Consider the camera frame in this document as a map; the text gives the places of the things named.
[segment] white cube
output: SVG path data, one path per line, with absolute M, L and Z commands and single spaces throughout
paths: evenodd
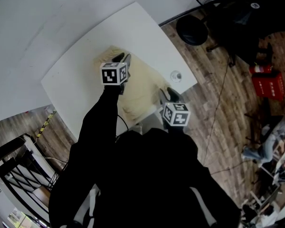
M 101 84 L 117 86 L 128 79 L 127 63 L 102 63 L 100 66 Z
M 163 118 L 170 126 L 187 126 L 190 117 L 190 111 L 187 104 L 184 103 L 166 103 L 163 110 Z

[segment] white round logo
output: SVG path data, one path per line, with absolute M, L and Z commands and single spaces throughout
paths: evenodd
M 256 2 L 253 2 L 250 4 L 250 6 L 253 8 L 253 9 L 259 9 L 260 8 L 260 5 Z

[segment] red box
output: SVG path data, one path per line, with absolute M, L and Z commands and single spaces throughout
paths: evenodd
M 283 101 L 285 88 L 280 72 L 253 74 L 252 82 L 257 96 Z

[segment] black garment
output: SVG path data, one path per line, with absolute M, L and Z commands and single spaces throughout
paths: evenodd
M 115 143 L 119 88 L 106 87 L 83 120 L 79 140 L 49 201 L 52 228 L 71 222 L 96 183 L 94 227 L 209 227 L 195 187 L 218 222 L 236 228 L 240 211 L 197 160 L 197 146 L 179 129 L 129 131 Z

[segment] beige cloth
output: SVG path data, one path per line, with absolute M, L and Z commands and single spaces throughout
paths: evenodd
M 159 89 L 166 91 L 169 83 L 155 69 L 140 60 L 136 55 L 126 50 L 110 46 L 94 60 L 95 70 L 99 73 L 101 63 L 110 61 L 124 52 L 131 54 L 129 68 L 130 78 L 125 85 L 123 95 L 118 103 L 123 109 L 123 115 L 128 121 L 140 118 L 152 105 L 159 101 Z

